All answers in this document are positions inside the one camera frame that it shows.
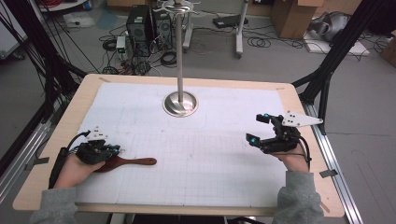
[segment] forearm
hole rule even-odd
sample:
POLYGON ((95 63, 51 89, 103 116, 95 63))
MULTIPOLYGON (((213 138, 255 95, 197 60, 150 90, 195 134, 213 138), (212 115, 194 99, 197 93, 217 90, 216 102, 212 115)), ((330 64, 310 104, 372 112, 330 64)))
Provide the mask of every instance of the forearm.
POLYGON ((314 175, 286 172, 286 187, 277 197, 277 212, 273 224, 321 223, 323 210, 320 195, 316 193, 314 175))
POLYGON ((47 189, 42 193, 40 209, 30 217, 31 224, 77 223, 74 214, 76 189, 47 189))

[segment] power strip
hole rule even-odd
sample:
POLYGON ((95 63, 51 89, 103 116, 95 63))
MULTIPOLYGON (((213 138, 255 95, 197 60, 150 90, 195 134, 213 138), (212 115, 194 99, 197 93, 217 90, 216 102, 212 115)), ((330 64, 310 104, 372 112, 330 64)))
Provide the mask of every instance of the power strip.
POLYGON ((128 50, 126 48, 126 36, 121 35, 117 37, 116 50, 120 61, 125 61, 128 59, 128 50))
MULTIPOLYGON (((213 19, 213 23, 219 29, 238 26, 240 21, 241 21, 241 15, 213 19)), ((248 24, 248 19, 245 18, 244 24, 248 24)))

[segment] floor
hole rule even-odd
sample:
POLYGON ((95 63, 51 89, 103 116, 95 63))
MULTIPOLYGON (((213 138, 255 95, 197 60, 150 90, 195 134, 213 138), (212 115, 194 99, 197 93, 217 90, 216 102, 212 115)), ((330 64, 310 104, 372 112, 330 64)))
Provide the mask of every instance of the floor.
MULTIPOLYGON (((109 30, 124 25, 126 14, 105 7, 96 7, 88 13, 96 24, 89 28, 71 29, 68 34, 101 71, 107 64, 107 56, 99 37, 109 35, 109 30)), ((211 23, 215 17, 201 13, 194 16, 194 26, 215 29, 211 23)), ((247 29, 271 25, 268 18, 248 18, 247 29)), ((114 31, 114 34, 122 30, 124 28, 114 31)), ((273 28, 251 31, 264 34, 273 31, 273 28)), ((84 71, 94 71, 65 33, 61 37, 72 64, 84 71)), ((315 71, 325 57, 324 54, 308 53, 304 47, 297 49, 290 42, 275 39, 267 44, 268 48, 252 47, 244 38, 242 58, 237 59, 234 41, 234 31, 224 34, 195 30, 191 47, 183 54, 184 77, 291 83, 315 71)), ((359 60, 359 57, 347 56, 332 77, 326 131, 363 222, 395 223, 396 177, 393 174, 396 172, 396 152, 393 142, 396 135, 393 131, 396 118, 392 114, 396 114, 396 104, 393 103, 396 68, 379 57, 372 49, 372 42, 361 42, 369 49, 370 55, 359 60)), ((117 66, 119 62, 113 58, 110 64, 117 66)), ((0 71, 0 142, 3 145, 0 156, 3 156, 41 106, 43 91, 28 59, 8 59, 0 63, 0 71)), ((175 77, 177 70, 158 66, 151 69, 148 75, 175 77)), ((31 215, 30 212, 12 208, 13 199, 27 175, 27 171, 22 173, 13 190, 0 204, 2 223, 26 223, 31 215)), ((106 223, 107 215, 79 213, 78 221, 106 223)), ((258 219, 271 222, 270 217, 258 219)), ((348 221, 345 217, 326 218, 324 223, 342 224, 348 221)))

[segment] hand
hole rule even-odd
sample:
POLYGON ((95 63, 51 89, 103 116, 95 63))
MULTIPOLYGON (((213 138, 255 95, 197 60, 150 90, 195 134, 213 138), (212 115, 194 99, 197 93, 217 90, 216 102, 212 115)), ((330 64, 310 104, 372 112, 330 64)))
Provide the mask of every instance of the hand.
POLYGON ((64 167, 53 187, 55 189, 73 188, 82 183, 93 171, 101 168, 104 164, 104 161, 95 165, 86 164, 76 154, 72 153, 67 156, 64 167))
POLYGON ((297 148, 293 150, 287 152, 276 152, 271 155, 283 161, 289 171, 304 173, 309 172, 308 164, 306 164, 305 156, 303 156, 304 152, 300 145, 297 145, 297 148))

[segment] brown spatula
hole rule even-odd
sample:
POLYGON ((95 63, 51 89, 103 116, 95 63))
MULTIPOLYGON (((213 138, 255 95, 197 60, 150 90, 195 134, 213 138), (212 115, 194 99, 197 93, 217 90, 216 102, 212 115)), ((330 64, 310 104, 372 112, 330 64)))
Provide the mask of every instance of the brown spatula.
POLYGON ((99 170, 96 170, 95 172, 108 172, 124 164, 154 165, 155 163, 157 163, 157 160, 155 160, 154 158, 126 160, 119 156, 112 156, 110 159, 108 159, 108 161, 106 161, 105 165, 103 165, 99 170))

